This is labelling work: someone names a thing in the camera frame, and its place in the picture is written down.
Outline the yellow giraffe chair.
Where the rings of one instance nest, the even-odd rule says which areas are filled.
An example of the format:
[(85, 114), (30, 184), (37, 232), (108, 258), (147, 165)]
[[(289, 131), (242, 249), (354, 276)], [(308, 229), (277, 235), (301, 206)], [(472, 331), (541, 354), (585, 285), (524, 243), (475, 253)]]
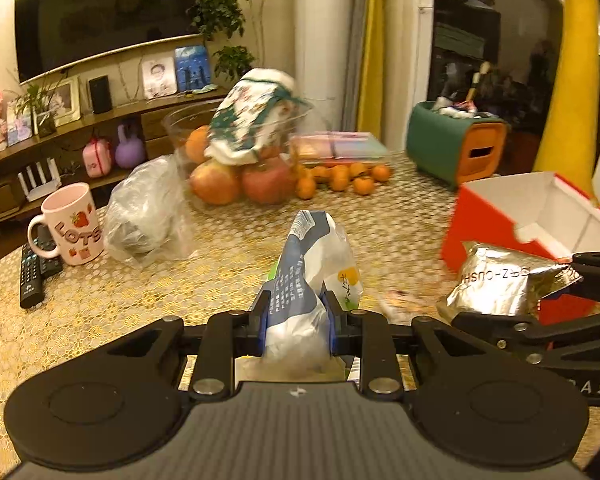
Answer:
[(553, 171), (596, 202), (593, 188), (600, 40), (598, 0), (564, 0), (562, 43), (550, 109), (534, 162), (535, 171)]

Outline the clear fruit bowl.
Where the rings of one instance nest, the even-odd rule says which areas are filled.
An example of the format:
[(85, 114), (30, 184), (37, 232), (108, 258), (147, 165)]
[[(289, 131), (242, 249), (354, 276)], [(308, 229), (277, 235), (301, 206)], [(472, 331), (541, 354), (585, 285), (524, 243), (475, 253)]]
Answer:
[(308, 169), (300, 141), (330, 123), (300, 100), (273, 105), (265, 118), (237, 118), (232, 110), (222, 117), (221, 104), (182, 106), (162, 120), (190, 206), (219, 217), (241, 206), (259, 211), (288, 203)]

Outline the patterned cloth pouch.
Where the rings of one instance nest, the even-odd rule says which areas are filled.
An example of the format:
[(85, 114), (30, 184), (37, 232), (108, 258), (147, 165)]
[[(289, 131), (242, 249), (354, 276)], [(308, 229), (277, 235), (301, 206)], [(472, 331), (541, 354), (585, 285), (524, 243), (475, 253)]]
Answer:
[(284, 147), (312, 105), (290, 75), (272, 68), (245, 73), (216, 109), (204, 154), (225, 166), (257, 164)]

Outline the pink strawberry mug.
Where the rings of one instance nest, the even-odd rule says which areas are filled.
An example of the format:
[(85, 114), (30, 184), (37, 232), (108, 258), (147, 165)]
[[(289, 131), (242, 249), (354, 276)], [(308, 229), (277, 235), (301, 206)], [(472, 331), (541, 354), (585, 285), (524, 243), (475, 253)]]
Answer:
[[(38, 247), (32, 231), (46, 226), (56, 244), (53, 250)], [(28, 226), (28, 243), (41, 258), (60, 257), (69, 266), (80, 266), (97, 258), (104, 250), (104, 233), (86, 182), (76, 182), (58, 188), (45, 197), (41, 213)]]

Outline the red apple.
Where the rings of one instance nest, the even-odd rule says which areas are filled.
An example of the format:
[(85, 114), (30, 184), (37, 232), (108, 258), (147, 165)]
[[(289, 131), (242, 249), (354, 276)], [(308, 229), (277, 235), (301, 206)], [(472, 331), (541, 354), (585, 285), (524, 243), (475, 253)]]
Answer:
[(272, 157), (242, 170), (242, 190), (253, 203), (276, 205), (291, 198), (296, 187), (296, 174), (289, 162)]
[(197, 166), (188, 178), (193, 193), (204, 203), (224, 206), (238, 200), (242, 188), (238, 172), (215, 160)]

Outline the red apple right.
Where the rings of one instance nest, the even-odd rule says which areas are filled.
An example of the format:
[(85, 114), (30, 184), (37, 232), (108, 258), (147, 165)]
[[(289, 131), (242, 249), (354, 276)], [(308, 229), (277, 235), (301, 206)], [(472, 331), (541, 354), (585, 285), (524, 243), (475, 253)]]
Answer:
[(296, 187), (296, 174), (289, 162), (272, 157), (242, 170), (242, 190), (253, 203), (276, 205), (291, 198)]

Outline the portrait photo frame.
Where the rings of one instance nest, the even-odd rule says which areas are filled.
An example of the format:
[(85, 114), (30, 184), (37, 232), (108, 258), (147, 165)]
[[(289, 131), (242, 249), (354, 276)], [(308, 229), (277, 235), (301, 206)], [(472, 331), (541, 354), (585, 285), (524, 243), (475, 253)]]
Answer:
[(172, 56), (143, 62), (142, 76), (144, 95), (148, 100), (173, 96), (178, 92), (178, 81)]

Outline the silver foil packet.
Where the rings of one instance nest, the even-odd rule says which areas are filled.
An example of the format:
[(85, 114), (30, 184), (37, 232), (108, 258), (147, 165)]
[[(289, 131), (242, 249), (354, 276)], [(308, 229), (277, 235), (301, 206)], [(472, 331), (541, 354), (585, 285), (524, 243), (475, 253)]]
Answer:
[(466, 259), (458, 282), (437, 303), (439, 314), (452, 321), (463, 312), (526, 315), (542, 299), (582, 281), (571, 264), (486, 243), (465, 242)]

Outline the white wifi router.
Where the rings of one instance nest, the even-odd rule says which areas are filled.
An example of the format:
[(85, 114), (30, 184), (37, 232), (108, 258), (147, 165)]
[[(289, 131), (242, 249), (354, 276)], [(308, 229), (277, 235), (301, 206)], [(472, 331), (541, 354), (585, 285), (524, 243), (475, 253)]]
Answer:
[(18, 172), (17, 178), (29, 203), (40, 200), (61, 187), (61, 177), (53, 157), (28, 165)]

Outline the white floor air conditioner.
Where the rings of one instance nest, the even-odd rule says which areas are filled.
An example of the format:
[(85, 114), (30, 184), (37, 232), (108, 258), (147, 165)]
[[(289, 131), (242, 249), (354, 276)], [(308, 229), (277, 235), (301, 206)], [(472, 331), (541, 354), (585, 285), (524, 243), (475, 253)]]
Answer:
[(315, 129), (338, 130), (346, 84), (353, 0), (294, 0), (296, 81)]

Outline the potted green tree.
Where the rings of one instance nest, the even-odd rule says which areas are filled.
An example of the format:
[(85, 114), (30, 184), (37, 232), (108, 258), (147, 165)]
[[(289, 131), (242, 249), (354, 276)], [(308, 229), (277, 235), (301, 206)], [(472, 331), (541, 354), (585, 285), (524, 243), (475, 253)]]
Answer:
[(212, 52), (215, 76), (234, 82), (265, 62), (266, 0), (195, 0), (186, 11), (190, 29), (204, 44), (220, 42)]

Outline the black remote control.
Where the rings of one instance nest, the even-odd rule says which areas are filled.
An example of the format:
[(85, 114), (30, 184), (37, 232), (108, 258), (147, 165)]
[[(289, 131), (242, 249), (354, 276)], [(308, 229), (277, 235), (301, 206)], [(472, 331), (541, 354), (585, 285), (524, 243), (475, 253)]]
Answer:
[(24, 245), (20, 262), (20, 308), (31, 309), (44, 300), (44, 281), (62, 271), (60, 257), (41, 258)]

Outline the white blue tissue pack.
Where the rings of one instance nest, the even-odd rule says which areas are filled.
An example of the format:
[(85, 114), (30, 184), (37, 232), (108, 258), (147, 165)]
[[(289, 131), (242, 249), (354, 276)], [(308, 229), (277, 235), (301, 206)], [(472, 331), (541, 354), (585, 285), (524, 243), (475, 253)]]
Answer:
[(329, 353), (326, 294), (350, 311), (360, 304), (363, 285), (346, 231), (328, 212), (296, 214), (268, 288), (263, 356), (239, 359), (236, 380), (343, 380), (346, 364)]

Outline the red cardboard box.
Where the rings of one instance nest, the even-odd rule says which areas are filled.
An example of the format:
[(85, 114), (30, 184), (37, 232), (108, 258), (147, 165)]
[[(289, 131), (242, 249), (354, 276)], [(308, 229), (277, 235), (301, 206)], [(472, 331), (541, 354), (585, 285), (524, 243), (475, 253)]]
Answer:
[(479, 242), (564, 260), (600, 252), (600, 208), (554, 172), (530, 172), (463, 184), (441, 248), (458, 272), (466, 242)]

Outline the blue photo card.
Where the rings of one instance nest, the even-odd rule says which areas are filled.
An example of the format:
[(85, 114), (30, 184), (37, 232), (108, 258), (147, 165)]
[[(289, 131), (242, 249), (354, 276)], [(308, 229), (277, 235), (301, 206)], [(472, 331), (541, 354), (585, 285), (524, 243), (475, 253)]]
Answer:
[(197, 91), (212, 83), (207, 49), (201, 44), (174, 51), (178, 90)]

